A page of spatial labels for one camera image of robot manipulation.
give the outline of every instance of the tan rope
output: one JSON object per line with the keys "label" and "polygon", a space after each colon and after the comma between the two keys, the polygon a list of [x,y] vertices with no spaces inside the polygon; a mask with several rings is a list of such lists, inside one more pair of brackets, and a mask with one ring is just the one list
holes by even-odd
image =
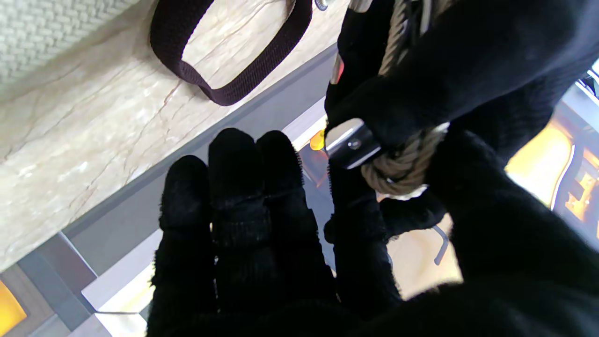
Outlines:
{"label": "tan rope", "polygon": [[[381,76],[389,74],[408,51],[400,44],[407,27],[407,1],[410,0],[395,0],[387,48],[379,70]],[[429,11],[427,15],[432,15],[430,13],[431,1],[423,0],[424,9]],[[445,4],[442,5],[443,9],[448,7]],[[421,26],[420,33],[424,34],[427,29],[428,27]],[[409,137],[397,150],[383,154],[372,162],[364,164],[361,170],[368,185],[381,194],[403,200],[422,194],[426,189],[424,184],[426,169],[437,145],[445,137],[448,127],[449,123],[445,123],[435,128],[422,130]]]}

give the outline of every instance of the marble surface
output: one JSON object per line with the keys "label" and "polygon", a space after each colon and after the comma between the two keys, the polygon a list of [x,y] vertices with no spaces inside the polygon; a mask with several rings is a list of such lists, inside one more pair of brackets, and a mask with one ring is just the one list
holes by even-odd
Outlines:
{"label": "marble surface", "polygon": [[[347,3],[314,10],[293,52],[231,107],[156,59],[148,43],[154,0],[0,93],[0,271],[334,44]],[[286,0],[216,0],[183,58],[218,88],[260,53],[288,10]]]}

